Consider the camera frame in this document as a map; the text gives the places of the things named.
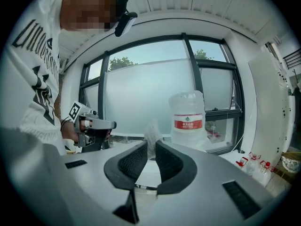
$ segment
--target water bottle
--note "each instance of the water bottle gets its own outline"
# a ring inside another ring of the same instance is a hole
[[[257,156],[253,153],[249,153],[249,158],[248,158],[248,163],[246,164],[246,173],[249,176],[252,176],[256,170],[259,169],[259,159],[261,158],[260,156]]]
[[[275,169],[271,167],[271,163],[269,161],[261,161],[261,167],[259,170],[256,170],[253,174],[253,178],[257,180],[261,185],[266,187],[272,177],[272,171]]]
[[[248,161],[249,160],[246,157],[242,157],[240,161],[236,161],[236,164],[243,172],[246,172],[246,165]]]
[[[195,90],[170,97],[172,143],[204,151],[210,146],[205,130],[205,106],[202,92]]]

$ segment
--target white wall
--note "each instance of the white wall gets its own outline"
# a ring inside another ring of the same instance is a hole
[[[248,39],[247,37],[231,31],[225,37],[225,40],[235,58],[245,96],[245,131],[242,138],[241,149],[248,155],[252,150],[256,121],[257,121],[257,103],[255,86],[248,62],[261,53],[261,47]],[[231,153],[233,157],[227,158],[231,162],[242,157],[241,154]]]
[[[205,21],[191,19],[151,21],[136,25],[123,37],[117,38],[115,35],[110,35],[95,44],[78,57],[76,62],[66,71],[61,100],[62,117],[67,116],[74,100],[78,100],[79,81],[84,63],[90,62],[92,59],[103,54],[106,50],[111,50],[133,41],[161,35],[181,34],[182,32],[217,39],[224,38],[228,43],[238,65],[243,83],[246,104],[246,124],[245,135],[242,139],[242,150],[249,153],[255,135],[257,111],[255,89],[248,62],[261,52],[261,48],[247,37],[229,28]]]

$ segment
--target black rectangular slot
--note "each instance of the black rectangular slot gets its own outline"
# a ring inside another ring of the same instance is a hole
[[[233,200],[238,210],[245,219],[251,217],[260,210],[254,200],[238,185],[236,181],[223,183],[222,186]]]
[[[84,164],[86,164],[86,163],[87,163],[87,162],[84,161],[84,160],[78,160],[78,161],[72,161],[72,162],[65,163],[65,165],[66,165],[66,167],[67,167],[68,169],[70,169],[70,168],[75,168],[75,167],[84,165]]]

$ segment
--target bracelet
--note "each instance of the bracelet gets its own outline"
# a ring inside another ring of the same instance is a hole
[[[71,121],[70,119],[67,120],[68,118],[69,118],[69,117],[67,116],[67,117],[61,122],[61,132],[63,131],[64,125],[65,125],[67,122]]]
[[[64,129],[64,126],[68,123],[68,122],[70,122],[71,120],[68,120],[68,121],[65,121],[65,123],[62,125],[62,127],[61,127],[61,132],[63,131],[63,129]]]

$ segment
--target glass pane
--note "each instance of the glass pane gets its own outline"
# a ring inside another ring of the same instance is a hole
[[[200,68],[205,110],[229,110],[233,96],[231,70]]]
[[[108,71],[149,62],[186,58],[181,40],[149,43],[110,56]]]
[[[170,135],[172,116],[168,99],[193,90],[188,59],[115,70],[107,74],[106,81],[105,118],[117,122],[112,134],[118,136],[143,137],[152,119],[158,121],[163,135]]]
[[[237,118],[205,122],[207,136],[211,142],[210,147],[206,148],[207,151],[223,149],[234,145],[236,141],[236,136],[233,136],[235,134],[233,133],[234,120],[237,120]]]
[[[90,71],[88,81],[100,76],[100,70],[102,69],[103,60],[99,60],[96,63],[90,65]]]
[[[231,102],[231,110],[240,109],[237,99],[237,86],[235,86],[235,82],[233,81],[233,92],[232,92],[232,102]]]
[[[209,59],[226,62],[221,47],[217,43],[189,40],[196,59]]]
[[[84,93],[88,107],[98,112],[98,84],[84,89]]]

